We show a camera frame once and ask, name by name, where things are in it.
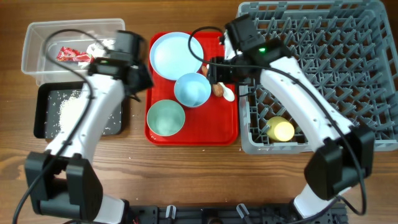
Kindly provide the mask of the light blue plate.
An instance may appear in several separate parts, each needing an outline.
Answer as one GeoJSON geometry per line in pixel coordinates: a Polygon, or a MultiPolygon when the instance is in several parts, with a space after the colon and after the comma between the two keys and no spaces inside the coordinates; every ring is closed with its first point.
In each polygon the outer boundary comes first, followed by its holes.
{"type": "Polygon", "coordinates": [[[196,73],[202,62],[188,48],[190,35],[170,32],[160,36],[150,48],[150,64],[153,70],[168,80],[178,80],[187,73],[196,73]]]}

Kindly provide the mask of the green bowl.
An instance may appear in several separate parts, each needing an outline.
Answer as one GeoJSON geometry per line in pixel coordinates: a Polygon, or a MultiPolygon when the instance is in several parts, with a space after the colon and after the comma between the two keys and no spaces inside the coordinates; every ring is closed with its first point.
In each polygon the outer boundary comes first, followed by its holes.
{"type": "Polygon", "coordinates": [[[177,134],[185,124],[185,112],[182,106],[173,100],[160,100],[147,112],[149,129],[159,136],[177,134]]]}

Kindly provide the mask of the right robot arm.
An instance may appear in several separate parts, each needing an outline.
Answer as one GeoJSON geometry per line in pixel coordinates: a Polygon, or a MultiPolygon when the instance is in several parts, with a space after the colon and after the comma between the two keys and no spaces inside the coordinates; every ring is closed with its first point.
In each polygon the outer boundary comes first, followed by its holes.
{"type": "Polygon", "coordinates": [[[356,127],[305,77],[291,51],[279,39],[260,40],[247,48],[220,41],[224,55],[208,62],[211,81],[239,83],[253,79],[287,109],[314,152],[304,169],[307,182],[293,200],[302,220],[321,215],[355,185],[366,198],[364,180],[373,171],[374,133],[356,127]]]}

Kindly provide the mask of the yellow plastic cup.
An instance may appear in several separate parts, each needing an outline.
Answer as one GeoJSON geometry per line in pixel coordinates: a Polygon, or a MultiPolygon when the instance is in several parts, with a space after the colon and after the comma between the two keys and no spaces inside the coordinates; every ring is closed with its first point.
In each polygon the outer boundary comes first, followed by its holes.
{"type": "Polygon", "coordinates": [[[269,127],[266,134],[275,141],[287,142],[295,134],[293,125],[281,116],[271,118],[266,124],[269,127]]]}

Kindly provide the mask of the pile of white rice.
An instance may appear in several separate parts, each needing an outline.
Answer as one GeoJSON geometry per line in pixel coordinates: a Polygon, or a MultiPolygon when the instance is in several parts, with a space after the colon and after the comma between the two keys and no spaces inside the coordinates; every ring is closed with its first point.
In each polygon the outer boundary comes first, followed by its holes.
{"type": "MultiPolygon", "coordinates": [[[[44,138],[53,139],[59,131],[73,128],[86,103],[80,98],[80,89],[52,90],[47,97],[44,138]]],[[[122,105],[108,117],[103,135],[118,134],[122,130],[122,105]]]]}

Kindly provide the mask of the white napkin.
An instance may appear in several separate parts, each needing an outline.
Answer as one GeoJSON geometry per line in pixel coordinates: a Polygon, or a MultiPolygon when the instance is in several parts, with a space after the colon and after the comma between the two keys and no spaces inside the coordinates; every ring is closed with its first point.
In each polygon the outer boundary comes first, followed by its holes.
{"type": "Polygon", "coordinates": [[[98,43],[90,44],[88,46],[86,52],[88,54],[90,54],[93,58],[105,57],[105,56],[107,56],[107,53],[106,53],[103,45],[105,47],[107,47],[109,50],[113,50],[114,49],[114,43],[115,43],[115,40],[105,39],[105,40],[102,41],[102,44],[98,44],[98,43]]]}

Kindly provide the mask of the white plastic spoon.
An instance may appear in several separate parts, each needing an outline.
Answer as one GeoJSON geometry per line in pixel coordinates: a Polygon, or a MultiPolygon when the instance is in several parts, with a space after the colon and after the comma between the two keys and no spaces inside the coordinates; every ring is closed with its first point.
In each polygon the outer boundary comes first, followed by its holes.
{"type": "Polygon", "coordinates": [[[233,91],[230,88],[226,87],[224,83],[219,82],[219,84],[223,87],[224,90],[222,97],[229,102],[233,102],[235,100],[235,95],[233,91]]]}

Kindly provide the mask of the light blue bowl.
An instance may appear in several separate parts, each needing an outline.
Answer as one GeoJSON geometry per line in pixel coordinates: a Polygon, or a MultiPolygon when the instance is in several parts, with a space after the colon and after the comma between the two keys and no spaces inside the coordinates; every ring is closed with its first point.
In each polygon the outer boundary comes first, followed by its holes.
{"type": "Polygon", "coordinates": [[[174,95],[182,105],[196,108],[209,99],[211,85],[204,75],[187,73],[175,82],[174,95]]]}

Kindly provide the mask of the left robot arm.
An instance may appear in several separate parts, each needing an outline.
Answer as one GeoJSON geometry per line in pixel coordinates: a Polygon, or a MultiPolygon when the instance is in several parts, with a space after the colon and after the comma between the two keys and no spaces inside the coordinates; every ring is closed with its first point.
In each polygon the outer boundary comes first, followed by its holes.
{"type": "Polygon", "coordinates": [[[141,60],[99,58],[83,78],[83,109],[44,152],[25,160],[29,198],[36,214],[83,223],[124,223],[128,202],[105,195],[92,162],[108,117],[127,97],[153,86],[141,60]]]}

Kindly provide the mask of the red snack wrapper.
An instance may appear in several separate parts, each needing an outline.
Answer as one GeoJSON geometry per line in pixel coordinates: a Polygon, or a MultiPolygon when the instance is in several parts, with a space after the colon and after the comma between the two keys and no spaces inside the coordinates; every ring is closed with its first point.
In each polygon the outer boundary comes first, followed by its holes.
{"type": "Polygon", "coordinates": [[[78,50],[62,47],[56,57],[61,62],[88,62],[91,63],[94,57],[86,52],[80,52],[78,50]]]}

